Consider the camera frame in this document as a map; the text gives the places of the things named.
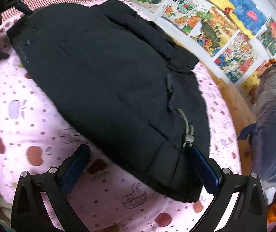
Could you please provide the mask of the black padded jacket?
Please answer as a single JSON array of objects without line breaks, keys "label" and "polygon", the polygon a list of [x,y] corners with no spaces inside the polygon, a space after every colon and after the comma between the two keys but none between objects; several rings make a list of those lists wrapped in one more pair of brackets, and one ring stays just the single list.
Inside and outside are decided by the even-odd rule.
[{"label": "black padded jacket", "polygon": [[210,146],[194,54],[118,0],[38,9],[8,37],[63,118],[113,163],[162,195],[199,199],[183,149],[186,124],[200,149]]}]

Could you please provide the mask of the grey blue bagged bedding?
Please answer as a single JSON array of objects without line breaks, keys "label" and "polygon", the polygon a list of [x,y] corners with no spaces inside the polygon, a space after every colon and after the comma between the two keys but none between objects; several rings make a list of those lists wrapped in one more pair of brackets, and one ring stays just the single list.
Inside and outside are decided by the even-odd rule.
[{"label": "grey blue bagged bedding", "polygon": [[245,127],[238,139],[250,139],[252,170],[268,189],[276,186],[276,66],[261,75],[255,101],[256,122]]}]

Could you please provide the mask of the pink fruit print quilt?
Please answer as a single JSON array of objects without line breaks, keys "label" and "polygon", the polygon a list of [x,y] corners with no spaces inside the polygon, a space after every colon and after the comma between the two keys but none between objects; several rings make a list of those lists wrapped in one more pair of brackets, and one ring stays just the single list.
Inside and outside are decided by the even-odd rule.
[{"label": "pink fruit print quilt", "polygon": [[[59,166],[87,139],[58,113],[30,78],[6,32],[22,14],[0,25],[0,209],[11,214],[23,171],[44,173]],[[193,204],[160,195],[90,146],[91,161],[68,200],[91,231],[189,231],[212,201],[202,191]]]}]

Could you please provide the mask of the yellow chick bear drawing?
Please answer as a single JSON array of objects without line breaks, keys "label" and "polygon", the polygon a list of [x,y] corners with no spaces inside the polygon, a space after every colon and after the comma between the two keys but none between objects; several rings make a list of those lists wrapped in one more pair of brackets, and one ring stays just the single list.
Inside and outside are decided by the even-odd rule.
[{"label": "yellow chick bear drawing", "polygon": [[269,59],[268,61],[264,61],[255,71],[251,73],[251,75],[242,83],[241,88],[243,92],[250,96],[253,94],[255,88],[259,85],[260,76],[262,73],[273,63],[274,59]]}]

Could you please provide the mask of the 2024 dragon drawing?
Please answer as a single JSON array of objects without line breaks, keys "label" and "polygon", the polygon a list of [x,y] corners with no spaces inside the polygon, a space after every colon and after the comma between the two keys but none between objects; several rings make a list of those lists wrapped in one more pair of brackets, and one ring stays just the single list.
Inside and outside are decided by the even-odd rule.
[{"label": "2024 dragon drawing", "polygon": [[232,83],[236,83],[257,58],[246,35],[238,33],[214,62]]}]

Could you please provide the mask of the orange fruit drawing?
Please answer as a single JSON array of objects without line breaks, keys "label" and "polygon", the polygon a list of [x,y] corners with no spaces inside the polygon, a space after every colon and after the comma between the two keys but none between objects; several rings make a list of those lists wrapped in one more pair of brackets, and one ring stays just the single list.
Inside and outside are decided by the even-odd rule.
[{"label": "orange fruit drawing", "polygon": [[162,18],[189,35],[210,7],[205,0],[172,0],[165,7]]}]

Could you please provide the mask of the red haired boy drawing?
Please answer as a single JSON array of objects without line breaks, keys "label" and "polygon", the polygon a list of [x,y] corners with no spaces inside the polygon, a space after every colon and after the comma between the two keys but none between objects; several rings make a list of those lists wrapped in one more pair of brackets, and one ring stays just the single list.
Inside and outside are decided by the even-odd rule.
[{"label": "red haired boy drawing", "polygon": [[272,56],[276,54],[276,21],[273,17],[266,22],[266,30],[259,36],[259,40]]}]

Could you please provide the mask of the blue sea jellyfish drawing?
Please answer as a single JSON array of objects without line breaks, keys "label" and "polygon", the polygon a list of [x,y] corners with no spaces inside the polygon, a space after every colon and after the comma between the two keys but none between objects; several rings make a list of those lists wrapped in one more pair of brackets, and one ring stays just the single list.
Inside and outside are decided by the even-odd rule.
[{"label": "blue sea jellyfish drawing", "polygon": [[266,23],[267,18],[252,0],[210,0],[237,27],[252,39]]}]

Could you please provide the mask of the wooden bed frame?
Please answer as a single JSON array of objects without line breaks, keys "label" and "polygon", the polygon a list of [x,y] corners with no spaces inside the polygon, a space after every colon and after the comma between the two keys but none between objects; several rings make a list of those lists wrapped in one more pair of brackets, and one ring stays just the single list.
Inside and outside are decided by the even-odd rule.
[{"label": "wooden bed frame", "polygon": [[[256,118],[251,112],[246,100],[234,84],[227,84],[221,78],[217,78],[215,84],[218,86],[218,89],[228,106],[236,130],[236,135],[238,137],[243,128],[256,122]],[[238,141],[238,146],[242,173],[248,175],[252,170],[253,158],[251,145],[247,140],[240,140]]]}]

